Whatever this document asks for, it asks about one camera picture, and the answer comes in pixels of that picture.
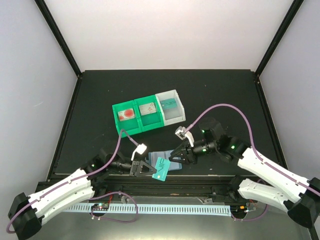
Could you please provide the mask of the left green bin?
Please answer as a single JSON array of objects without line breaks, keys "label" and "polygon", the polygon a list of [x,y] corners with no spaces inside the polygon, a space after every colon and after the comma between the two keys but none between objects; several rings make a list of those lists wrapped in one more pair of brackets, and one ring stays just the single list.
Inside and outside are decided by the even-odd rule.
[{"label": "left green bin", "polygon": [[[130,108],[134,110],[135,118],[119,121],[118,112]],[[134,100],[114,104],[112,105],[112,111],[114,115],[115,127],[118,133],[120,133],[121,130],[125,130],[129,135],[136,135],[142,132],[142,125],[140,119],[138,118],[137,106]]]}]

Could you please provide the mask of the black frame post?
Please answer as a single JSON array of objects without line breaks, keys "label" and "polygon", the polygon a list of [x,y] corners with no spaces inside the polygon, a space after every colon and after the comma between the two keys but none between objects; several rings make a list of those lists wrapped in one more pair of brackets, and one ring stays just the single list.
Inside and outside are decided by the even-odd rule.
[{"label": "black frame post", "polygon": [[279,43],[281,42],[282,38],[284,37],[285,33],[287,32],[289,26],[291,25],[292,21],[294,20],[295,16],[297,15],[303,3],[304,3],[304,0],[292,1],[275,35],[273,36],[267,50],[265,51],[258,67],[255,70],[255,75],[257,77],[260,77],[262,75],[264,69],[266,68],[268,62],[273,56],[275,50],[277,49]]},{"label": "black frame post", "polygon": [[82,75],[82,72],[67,44],[63,34],[60,31],[59,26],[57,25],[49,7],[45,0],[35,0],[35,4],[37,5],[38,9],[40,10],[44,20],[46,21],[48,27],[50,28],[52,34],[54,35],[58,45],[60,46],[64,56],[66,57],[68,63],[70,64],[73,72],[77,77]]}]

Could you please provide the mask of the middle green bin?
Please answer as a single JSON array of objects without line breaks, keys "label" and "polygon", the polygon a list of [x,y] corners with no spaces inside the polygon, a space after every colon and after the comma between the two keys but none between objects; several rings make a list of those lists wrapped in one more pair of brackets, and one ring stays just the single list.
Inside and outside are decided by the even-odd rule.
[{"label": "middle green bin", "polygon": [[[141,115],[139,110],[139,105],[143,105],[151,102],[155,103],[156,113]],[[134,100],[134,103],[136,105],[137,116],[141,122],[142,132],[151,131],[164,126],[163,116],[161,114],[160,107],[155,94],[141,97],[141,98],[136,98]]]}]

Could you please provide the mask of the right controller board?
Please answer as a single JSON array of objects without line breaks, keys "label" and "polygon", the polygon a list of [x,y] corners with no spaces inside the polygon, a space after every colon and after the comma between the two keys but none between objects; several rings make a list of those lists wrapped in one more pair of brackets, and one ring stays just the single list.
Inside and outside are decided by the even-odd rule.
[{"label": "right controller board", "polygon": [[248,213],[255,211],[257,208],[253,204],[249,205],[231,205],[230,211],[232,213]]}]

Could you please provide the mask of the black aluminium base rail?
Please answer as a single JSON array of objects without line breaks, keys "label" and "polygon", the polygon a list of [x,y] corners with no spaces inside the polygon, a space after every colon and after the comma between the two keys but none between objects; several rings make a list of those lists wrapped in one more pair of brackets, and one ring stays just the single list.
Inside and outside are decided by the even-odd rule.
[{"label": "black aluminium base rail", "polygon": [[169,175],[165,181],[151,176],[109,175],[100,178],[96,197],[121,191],[132,197],[208,197],[227,187],[233,175]]}]

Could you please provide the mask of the white translucent bin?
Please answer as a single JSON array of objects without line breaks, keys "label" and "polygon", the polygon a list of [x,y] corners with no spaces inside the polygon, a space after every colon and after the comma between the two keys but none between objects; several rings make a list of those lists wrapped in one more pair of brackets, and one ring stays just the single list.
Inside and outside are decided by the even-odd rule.
[{"label": "white translucent bin", "polygon": [[178,92],[173,89],[155,94],[160,107],[164,126],[169,126],[186,120],[185,109]]}]

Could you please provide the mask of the left black frame post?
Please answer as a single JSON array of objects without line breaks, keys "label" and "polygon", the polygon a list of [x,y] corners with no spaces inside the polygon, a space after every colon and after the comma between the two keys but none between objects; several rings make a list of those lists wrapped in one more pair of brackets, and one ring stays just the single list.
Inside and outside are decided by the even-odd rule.
[{"label": "left black frame post", "polygon": [[82,75],[82,72],[67,44],[63,34],[60,31],[59,26],[57,25],[49,7],[45,0],[35,0],[35,4],[37,5],[38,9],[40,10],[44,20],[46,21],[48,27],[50,28],[52,34],[54,35],[58,45],[60,46],[64,56],[66,57],[68,63],[70,64],[73,72],[77,77]]}]

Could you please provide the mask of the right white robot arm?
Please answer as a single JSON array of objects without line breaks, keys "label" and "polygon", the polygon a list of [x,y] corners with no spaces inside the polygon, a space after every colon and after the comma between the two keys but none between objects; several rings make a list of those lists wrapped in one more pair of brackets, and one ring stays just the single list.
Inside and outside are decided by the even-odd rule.
[{"label": "right white robot arm", "polygon": [[256,200],[284,211],[302,227],[314,227],[320,215],[319,178],[307,179],[283,168],[240,138],[228,136],[214,118],[201,121],[199,128],[201,140],[194,140],[185,127],[176,129],[175,134],[182,143],[170,154],[170,161],[196,164],[199,157],[216,154],[221,160],[251,172],[267,183],[236,176],[227,189],[230,200]]}]

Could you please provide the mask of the controller board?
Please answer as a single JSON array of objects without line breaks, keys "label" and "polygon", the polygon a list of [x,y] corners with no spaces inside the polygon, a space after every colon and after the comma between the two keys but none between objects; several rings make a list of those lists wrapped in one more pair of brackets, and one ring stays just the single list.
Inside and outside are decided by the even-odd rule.
[{"label": "controller board", "polygon": [[230,211],[232,213],[248,213],[255,211],[257,208],[253,204],[249,205],[231,205]]},{"label": "controller board", "polygon": [[91,210],[93,211],[107,211],[108,209],[109,209],[108,203],[95,203],[91,207]]}]

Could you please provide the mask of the left controller board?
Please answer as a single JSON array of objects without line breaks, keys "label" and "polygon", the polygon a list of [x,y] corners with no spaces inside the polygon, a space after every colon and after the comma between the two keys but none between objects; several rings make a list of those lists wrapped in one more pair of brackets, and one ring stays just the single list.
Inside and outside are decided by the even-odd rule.
[{"label": "left controller board", "polygon": [[93,211],[107,211],[108,209],[109,209],[108,203],[95,203],[91,207],[91,210]]}]

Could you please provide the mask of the right black frame post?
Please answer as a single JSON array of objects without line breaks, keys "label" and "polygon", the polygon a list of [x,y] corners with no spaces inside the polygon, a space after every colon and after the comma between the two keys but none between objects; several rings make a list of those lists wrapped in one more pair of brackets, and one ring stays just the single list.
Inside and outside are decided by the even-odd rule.
[{"label": "right black frame post", "polygon": [[267,50],[265,51],[258,67],[255,70],[255,75],[257,77],[260,77],[262,75],[264,69],[266,68],[268,62],[273,56],[275,50],[277,49],[279,43],[281,42],[282,38],[284,37],[285,33],[287,32],[289,26],[291,25],[292,21],[294,20],[295,16],[297,15],[303,3],[304,3],[304,0],[292,1],[275,35],[273,36]]}]

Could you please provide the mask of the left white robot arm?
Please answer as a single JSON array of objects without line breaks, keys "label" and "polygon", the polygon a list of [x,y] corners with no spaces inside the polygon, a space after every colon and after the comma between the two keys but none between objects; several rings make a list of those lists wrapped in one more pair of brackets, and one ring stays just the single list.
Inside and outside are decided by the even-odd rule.
[{"label": "left white robot arm", "polygon": [[122,153],[101,150],[68,177],[38,192],[16,195],[8,212],[8,234],[27,240],[50,219],[74,204],[103,199],[108,192],[101,178],[108,173],[142,177],[156,173],[144,160],[130,159]]}]

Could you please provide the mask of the green bin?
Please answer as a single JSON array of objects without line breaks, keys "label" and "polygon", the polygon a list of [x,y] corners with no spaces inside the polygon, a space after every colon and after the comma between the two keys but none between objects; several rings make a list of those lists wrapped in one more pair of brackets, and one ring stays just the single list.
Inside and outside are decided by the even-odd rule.
[{"label": "green bin", "polygon": [[[130,108],[134,110],[135,118],[119,121],[118,112]],[[112,105],[112,111],[114,115],[115,127],[118,133],[120,133],[121,130],[125,130],[129,135],[136,135],[142,132],[142,125],[140,119],[138,118],[137,106],[134,100],[114,104]]]},{"label": "green bin", "polygon": [[[141,115],[139,110],[139,105],[143,105],[151,102],[155,103],[156,113]],[[141,122],[142,132],[151,131],[164,126],[163,116],[161,114],[160,107],[155,94],[141,97],[141,98],[136,98],[134,100],[134,103],[136,105],[137,116]]]}]

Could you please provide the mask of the teal VIP card stack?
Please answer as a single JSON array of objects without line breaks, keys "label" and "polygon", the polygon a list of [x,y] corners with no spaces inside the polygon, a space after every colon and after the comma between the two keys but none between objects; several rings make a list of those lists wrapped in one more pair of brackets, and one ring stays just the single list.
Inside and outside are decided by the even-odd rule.
[{"label": "teal VIP card stack", "polygon": [[163,111],[178,107],[175,98],[168,98],[168,99],[161,100],[160,105]]}]

